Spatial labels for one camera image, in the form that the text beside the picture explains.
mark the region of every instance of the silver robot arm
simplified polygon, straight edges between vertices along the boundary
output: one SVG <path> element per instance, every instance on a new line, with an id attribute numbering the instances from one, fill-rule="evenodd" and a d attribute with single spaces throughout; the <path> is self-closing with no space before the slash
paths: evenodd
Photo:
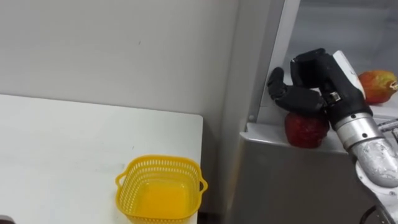
<path id="1" fill-rule="evenodd" d="M 398 119 L 381 123 L 378 128 L 382 133 L 391 132 L 398 142 Z M 396 150 L 388 141 L 364 142 L 354 148 L 356 150 L 353 152 L 362 158 L 356 162 L 356 173 L 360 181 L 379 200 L 377 216 L 381 223 L 398 223 L 398 186 L 394 185 L 397 179 L 397 168 L 394 167 L 398 160 Z"/>

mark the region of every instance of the refrigerator door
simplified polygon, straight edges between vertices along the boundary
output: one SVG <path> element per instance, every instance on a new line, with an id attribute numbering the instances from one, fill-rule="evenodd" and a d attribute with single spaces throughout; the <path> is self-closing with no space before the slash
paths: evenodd
<path id="1" fill-rule="evenodd" d="M 247 137 L 241 136 L 225 223 L 353 224 L 374 205 L 344 151 Z M 376 217 L 372 223 L 379 223 Z"/>

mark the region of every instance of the red apple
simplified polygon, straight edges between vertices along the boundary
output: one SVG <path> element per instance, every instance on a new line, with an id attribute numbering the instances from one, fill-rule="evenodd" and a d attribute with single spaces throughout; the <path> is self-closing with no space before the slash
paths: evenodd
<path id="1" fill-rule="evenodd" d="M 397 77 L 389 71 L 373 70 L 359 75 L 369 105 L 385 103 L 398 90 Z"/>
<path id="2" fill-rule="evenodd" d="M 292 146 L 313 149 L 319 147 L 329 131 L 329 122 L 323 114 L 301 116 L 289 113 L 285 118 L 285 134 Z"/>

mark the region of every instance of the mesh basket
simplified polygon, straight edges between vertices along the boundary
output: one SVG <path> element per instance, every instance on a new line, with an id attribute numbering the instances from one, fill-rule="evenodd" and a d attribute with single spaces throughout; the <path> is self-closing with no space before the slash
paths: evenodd
<path id="1" fill-rule="evenodd" d="M 208 187 L 196 162 L 172 156 L 142 156 L 133 160 L 118 175 L 116 185 L 117 207 L 138 224 L 189 221 Z"/>

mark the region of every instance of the refrigerator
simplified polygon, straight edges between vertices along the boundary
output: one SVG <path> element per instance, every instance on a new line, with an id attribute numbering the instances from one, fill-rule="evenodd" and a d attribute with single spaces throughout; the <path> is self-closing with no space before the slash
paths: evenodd
<path id="1" fill-rule="evenodd" d="M 376 203 L 334 131 L 317 149 L 292 147 L 268 95 L 275 67 L 291 84 L 289 62 L 320 47 L 357 74 L 398 75 L 398 0 L 240 1 L 218 154 L 224 223 L 352 224 Z M 377 123 L 398 118 L 398 93 L 371 109 Z"/>

